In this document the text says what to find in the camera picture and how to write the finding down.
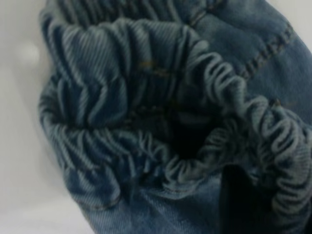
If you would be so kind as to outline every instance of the jeans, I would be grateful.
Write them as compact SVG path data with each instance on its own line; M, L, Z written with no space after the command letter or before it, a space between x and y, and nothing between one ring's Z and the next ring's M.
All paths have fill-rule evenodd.
M312 55L264 0L48 0L39 117L97 234L219 233L220 171L311 215Z

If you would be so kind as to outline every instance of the white surface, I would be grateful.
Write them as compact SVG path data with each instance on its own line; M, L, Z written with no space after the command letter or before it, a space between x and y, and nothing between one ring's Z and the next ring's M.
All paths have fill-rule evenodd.
M68 196L37 120L49 64L45 1L0 0L0 234L92 234ZM312 49L312 2L271 0Z

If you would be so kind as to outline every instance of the ruched denim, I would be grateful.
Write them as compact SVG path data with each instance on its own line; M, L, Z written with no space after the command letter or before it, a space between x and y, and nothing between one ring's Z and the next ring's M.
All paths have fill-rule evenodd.
M40 122L95 233L219 233L228 164L276 191L281 233L303 233L312 56L267 2L48 0L40 23Z

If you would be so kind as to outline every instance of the gathered fabric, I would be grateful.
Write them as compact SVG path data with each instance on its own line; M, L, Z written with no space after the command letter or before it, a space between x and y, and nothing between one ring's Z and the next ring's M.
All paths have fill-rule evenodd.
M48 0L40 23L40 122L96 233L218 233L228 164L276 191L281 233L303 232L312 56L268 3Z

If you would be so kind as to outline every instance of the denim garment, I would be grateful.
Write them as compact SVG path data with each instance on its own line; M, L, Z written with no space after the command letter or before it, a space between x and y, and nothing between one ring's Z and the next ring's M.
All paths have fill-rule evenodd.
M39 115L97 234L217 234L220 170L311 214L312 56L264 0L48 0Z

